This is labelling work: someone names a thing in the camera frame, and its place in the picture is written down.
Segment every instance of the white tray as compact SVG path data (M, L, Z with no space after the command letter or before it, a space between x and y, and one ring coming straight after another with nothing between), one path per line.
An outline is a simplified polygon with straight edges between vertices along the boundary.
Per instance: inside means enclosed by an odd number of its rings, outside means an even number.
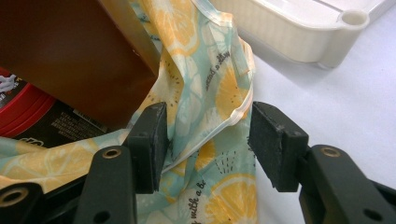
M233 14L243 38L244 34L253 35L297 62L335 67L344 60L361 31L396 0L211 2L216 9Z

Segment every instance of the lemon slice print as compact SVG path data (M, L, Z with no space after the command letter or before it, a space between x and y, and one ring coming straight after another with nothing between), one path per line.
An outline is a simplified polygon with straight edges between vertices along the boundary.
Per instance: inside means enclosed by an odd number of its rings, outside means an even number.
M163 45L172 55L187 56L197 50L198 13L192 1L146 0L140 3L157 27Z
M228 175L212 187L205 207L208 223L257 223L253 175Z
M209 140L205 143L198 153L197 161L195 162L195 170L200 171L204 169L216 156L215 142Z

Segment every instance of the white background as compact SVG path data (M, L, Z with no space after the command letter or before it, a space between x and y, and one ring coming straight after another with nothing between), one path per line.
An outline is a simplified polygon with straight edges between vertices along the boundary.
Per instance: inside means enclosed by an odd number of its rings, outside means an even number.
M396 189L396 7L371 23L334 69L249 44L257 55L255 101L283 111L309 134L309 146L339 147L368 178ZM304 223L298 193L278 193L256 167L260 223Z

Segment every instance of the lemon print fabric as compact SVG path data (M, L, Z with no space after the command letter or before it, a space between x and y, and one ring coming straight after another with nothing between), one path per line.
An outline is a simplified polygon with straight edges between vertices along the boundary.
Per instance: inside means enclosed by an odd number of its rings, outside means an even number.
M124 1L161 52L158 78L128 128L147 106L166 102L170 141L160 190L136 195L138 222L257 223L248 147L254 62L233 16L207 0ZM2 138L0 188L33 181L56 189L87 174L93 154L128 132L48 149Z

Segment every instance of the clamp jaw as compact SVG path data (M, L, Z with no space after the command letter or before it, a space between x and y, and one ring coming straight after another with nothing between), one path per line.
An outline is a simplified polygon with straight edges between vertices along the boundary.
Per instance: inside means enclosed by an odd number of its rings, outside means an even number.
M367 179L340 148L308 134L272 105L255 102L249 141L279 192L295 192L306 223L396 223L396 190Z

